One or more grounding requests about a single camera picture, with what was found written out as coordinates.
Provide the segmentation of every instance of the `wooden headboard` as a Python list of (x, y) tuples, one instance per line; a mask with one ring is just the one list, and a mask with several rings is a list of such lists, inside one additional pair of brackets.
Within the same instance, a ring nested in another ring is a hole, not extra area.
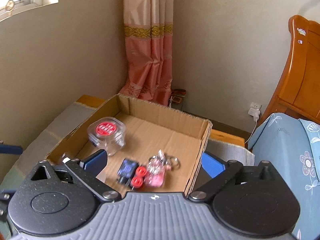
[(258, 124), (272, 113), (320, 123), (320, 24), (289, 19), (291, 49), (278, 86)]

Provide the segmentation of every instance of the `red circular object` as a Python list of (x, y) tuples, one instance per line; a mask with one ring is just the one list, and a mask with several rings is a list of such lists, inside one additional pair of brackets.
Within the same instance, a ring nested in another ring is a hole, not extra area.
[(132, 187), (135, 187), (135, 188), (141, 187), (142, 184), (143, 184), (143, 178), (141, 178), (141, 177), (133, 177), (133, 179), (131, 180), (130, 184), (131, 184)]
[(117, 126), (111, 122), (102, 122), (98, 124), (96, 128), (96, 133), (103, 136), (108, 136), (113, 134), (117, 129)]
[(144, 177), (147, 174), (147, 169), (145, 166), (140, 166), (136, 169), (136, 175), (139, 177)]

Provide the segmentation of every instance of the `curtain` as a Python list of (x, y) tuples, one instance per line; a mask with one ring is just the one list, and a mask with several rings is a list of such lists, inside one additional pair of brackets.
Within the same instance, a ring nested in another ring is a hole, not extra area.
[(128, 77), (120, 93), (168, 105), (173, 0), (124, 0)]

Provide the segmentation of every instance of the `transparent plastic lid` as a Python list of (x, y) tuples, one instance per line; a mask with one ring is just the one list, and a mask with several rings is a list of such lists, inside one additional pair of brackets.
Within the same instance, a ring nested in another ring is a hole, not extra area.
[(109, 156), (125, 145), (125, 125), (114, 117), (104, 117), (92, 123), (88, 129), (89, 140)]

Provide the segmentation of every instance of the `gray ribbed plate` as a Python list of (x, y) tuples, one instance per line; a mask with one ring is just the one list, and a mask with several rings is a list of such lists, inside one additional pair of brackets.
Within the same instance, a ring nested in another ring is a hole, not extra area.
[[(21, 233), (13, 240), (45, 237)], [(134, 193), (116, 203), (105, 203), (79, 230), (48, 240), (244, 240), (218, 223), (205, 204), (186, 200), (182, 193)], [(271, 238), (293, 240), (287, 234)]]

